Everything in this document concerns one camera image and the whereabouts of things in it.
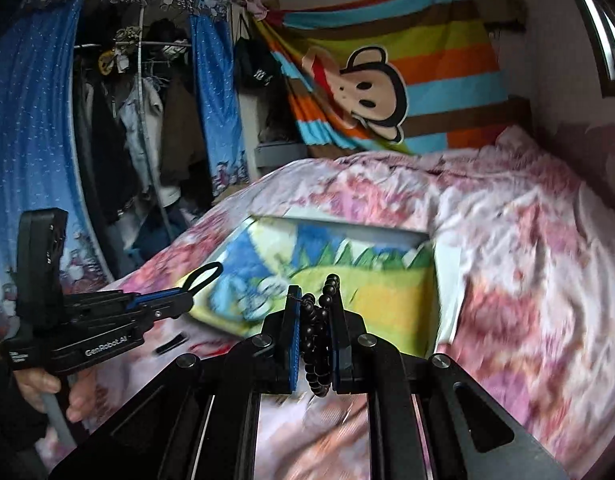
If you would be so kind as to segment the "person's left hand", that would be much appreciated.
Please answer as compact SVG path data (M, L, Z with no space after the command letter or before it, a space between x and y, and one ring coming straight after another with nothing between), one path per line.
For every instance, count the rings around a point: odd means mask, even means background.
M61 389L60 380L41 368L15 370L16 383L27 402L37 411L45 411L42 394L56 394ZM96 405L97 375L94 368L82 370L70 387L66 417L71 422L80 422L90 416Z

